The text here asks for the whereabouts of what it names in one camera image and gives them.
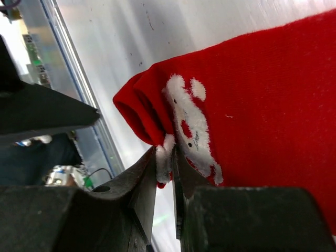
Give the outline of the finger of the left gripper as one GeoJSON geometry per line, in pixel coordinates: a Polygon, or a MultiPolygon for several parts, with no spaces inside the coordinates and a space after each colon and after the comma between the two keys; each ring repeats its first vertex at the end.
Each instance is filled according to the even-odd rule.
{"type": "Polygon", "coordinates": [[[41,135],[90,127],[98,110],[81,101],[22,81],[1,41],[1,141],[18,142],[41,135]]]}

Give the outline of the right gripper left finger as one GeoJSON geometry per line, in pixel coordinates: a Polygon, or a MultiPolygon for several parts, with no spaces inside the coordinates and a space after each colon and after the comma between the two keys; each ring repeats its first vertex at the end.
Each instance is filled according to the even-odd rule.
{"type": "Polygon", "coordinates": [[[131,167],[96,187],[91,195],[113,204],[107,234],[117,243],[127,237],[132,226],[140,240],[151,243],[156,195],[155,148],[151,147],[131,167]]]}

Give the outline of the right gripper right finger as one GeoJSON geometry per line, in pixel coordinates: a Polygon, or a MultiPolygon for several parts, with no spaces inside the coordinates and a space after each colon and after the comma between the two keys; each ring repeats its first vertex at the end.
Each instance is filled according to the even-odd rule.
{"type": "Polygon", "coordinates": [[[172,152],[172,176],[176,238],[182,239],[190,218],[190,200],[197,187],[209,186],[210,182],[189,164],[178,147],[172,152]]]}

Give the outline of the red Santa sock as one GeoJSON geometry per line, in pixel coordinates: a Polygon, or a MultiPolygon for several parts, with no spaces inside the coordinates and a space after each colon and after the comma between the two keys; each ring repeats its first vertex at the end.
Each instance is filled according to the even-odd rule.
{"type": "Polygon", "coordinates": [[[217,186],[305,188],[335,231],[335,10],[158,62],[113,103],[159,188],[177,146],[217,186]]]}

